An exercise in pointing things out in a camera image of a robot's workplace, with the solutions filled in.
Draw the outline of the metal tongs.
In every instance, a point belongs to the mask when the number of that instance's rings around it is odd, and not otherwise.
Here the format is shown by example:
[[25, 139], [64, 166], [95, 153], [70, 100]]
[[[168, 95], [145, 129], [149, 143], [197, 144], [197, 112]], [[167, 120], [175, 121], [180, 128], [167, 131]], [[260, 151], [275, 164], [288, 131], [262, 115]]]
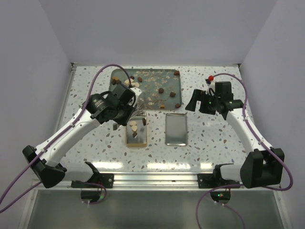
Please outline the metal tongs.
[[143, 114], [143, 104], [136, 104], [135, 106], [127, 105], [120, 110], [118, 115], [113, 119], [113, 131], [117, 130], [121, 125], [126, 126], [128, 121], [136, 115]]

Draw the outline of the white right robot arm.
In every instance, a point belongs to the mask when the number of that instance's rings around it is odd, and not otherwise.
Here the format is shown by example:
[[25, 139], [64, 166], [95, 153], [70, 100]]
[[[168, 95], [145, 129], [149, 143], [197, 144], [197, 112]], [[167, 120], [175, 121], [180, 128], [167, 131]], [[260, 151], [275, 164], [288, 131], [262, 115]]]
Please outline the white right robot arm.
[[284, 152], [274, 148], [254, 127], [244, 103], [234, 98], [231, 83], [211, 82], [207, 91], [195, 89], [185, 109], [195, 111], [198, 102], [200, 113], [219, 113], [227, 121], [247, 153], [241, 165], [215, 165], [212, 175], [204, 178], [208, 187], [243, 184], [246, 188], [254, 188], [280, 184]]

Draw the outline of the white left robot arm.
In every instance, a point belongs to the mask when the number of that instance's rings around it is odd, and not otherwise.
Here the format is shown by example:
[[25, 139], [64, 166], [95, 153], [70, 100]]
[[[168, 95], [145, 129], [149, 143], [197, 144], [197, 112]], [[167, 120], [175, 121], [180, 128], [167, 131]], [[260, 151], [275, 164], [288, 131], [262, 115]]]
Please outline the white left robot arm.
[[45, 188], [63, 181], [67, 171], [60, 161], [84, 136], [108, 121], [126, 126], [138, 112], [137, 102], [142, 91], [117, 85], [112, 91], [90, 94], [82, 108], [60, 130], [43, 143], [26, 146], [22, 153]]

